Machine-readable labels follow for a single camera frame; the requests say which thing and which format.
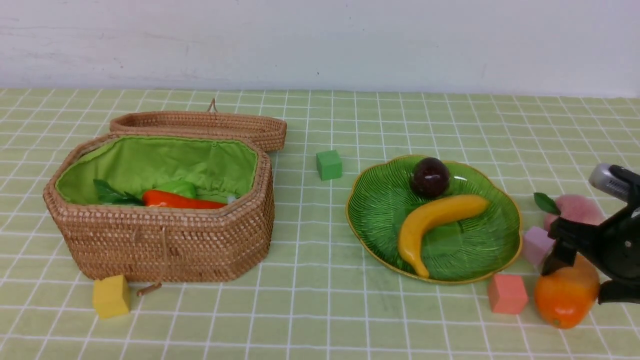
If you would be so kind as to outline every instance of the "green cube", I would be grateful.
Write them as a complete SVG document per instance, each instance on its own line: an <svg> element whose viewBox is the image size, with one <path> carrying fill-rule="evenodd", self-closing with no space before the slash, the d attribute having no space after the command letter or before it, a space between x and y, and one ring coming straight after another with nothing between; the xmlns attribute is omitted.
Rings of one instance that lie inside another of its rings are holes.
<svg viewBox="0 0 640 360"><path fill-rule="evenodd" d="M322 181L342 177L342 160L336 150L318 152L316 154L316 168Z"/></svg>

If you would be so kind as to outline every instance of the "pink cube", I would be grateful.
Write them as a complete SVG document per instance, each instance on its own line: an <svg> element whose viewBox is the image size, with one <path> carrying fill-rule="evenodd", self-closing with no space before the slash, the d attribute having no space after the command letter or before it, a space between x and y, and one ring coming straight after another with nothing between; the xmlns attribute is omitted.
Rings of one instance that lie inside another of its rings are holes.
<svg viewBox="0 0 640 360"><path fill-rule="evenodd" d="M551 251L555 241L547 236L547 232L539 227L532 227L524 234L522 255L534 266L539 266Z"/></svg>
<svg viewBox="0 0 640 360"><path fill-rule="evenodd" d="M517 315L529 302L524 281L518 275L495 274L487 293L494 313Z"/></svg>

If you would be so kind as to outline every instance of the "yellow cube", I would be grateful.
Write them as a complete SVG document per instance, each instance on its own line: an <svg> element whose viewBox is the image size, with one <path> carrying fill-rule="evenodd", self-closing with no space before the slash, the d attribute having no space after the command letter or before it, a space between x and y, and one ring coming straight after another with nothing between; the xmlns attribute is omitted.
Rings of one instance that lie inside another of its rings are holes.
<svg viewBox="0 0 640 360"><path fill-rule="evenodd" d="M129 313L131 294L124 275L111 276L93 282L93 308L101 319Z"/></svg>

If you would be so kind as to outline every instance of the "wicker basket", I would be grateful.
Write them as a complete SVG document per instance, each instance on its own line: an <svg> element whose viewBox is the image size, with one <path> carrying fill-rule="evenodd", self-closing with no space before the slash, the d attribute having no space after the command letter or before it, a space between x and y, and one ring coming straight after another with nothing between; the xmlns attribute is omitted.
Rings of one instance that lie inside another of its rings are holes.
<svg viewBox="0 0 640 360"><path fill-rule="evenodd" d="M243 275L269 251L275 217L271 158L287 124L269 117L195 111L132 113L111 131L78 145L44 188L44 201L80 271L90 279L220 282ZM77 205L56 181L83 155L121 136L238 140L257 156L251 190L221 209Z"/></svg>

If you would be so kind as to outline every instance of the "basket handle loop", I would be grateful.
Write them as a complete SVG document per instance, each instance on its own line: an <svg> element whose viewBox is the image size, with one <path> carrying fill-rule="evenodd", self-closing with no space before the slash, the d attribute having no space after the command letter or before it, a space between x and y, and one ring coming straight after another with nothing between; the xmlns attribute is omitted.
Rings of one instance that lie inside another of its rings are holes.
<svg viewBox="0 0 640 360"><path fill-rule="evenodd" d="M211 112L211 108L213 108L214 112L218 112L218 109L216 108L216 98L214 97L213 99L211 99L211 103L209 104L209 108L207 108L207 113Z"/></svg>
<svg viewBox="0 0 640 360"><path fill-rule="evenodd" d="M160 237L162 239L162 248L163 248L163 255L164 255L164 266L162 267L162 271L160 272L160 275L158 276L158 281L155 284L151 284L151 285L147 286L146 288L138 290L138 292L136 294L139 297L140 296L144 296L144 295L150 293L151 291L158 290L159 288L162 287L162 279L164 277L164 273L166 272L166 268L167 268L168 263L169 263L169 254L168 254L167 249L166 249L166 227L165 226L162 227L162 235Z"/></svg>

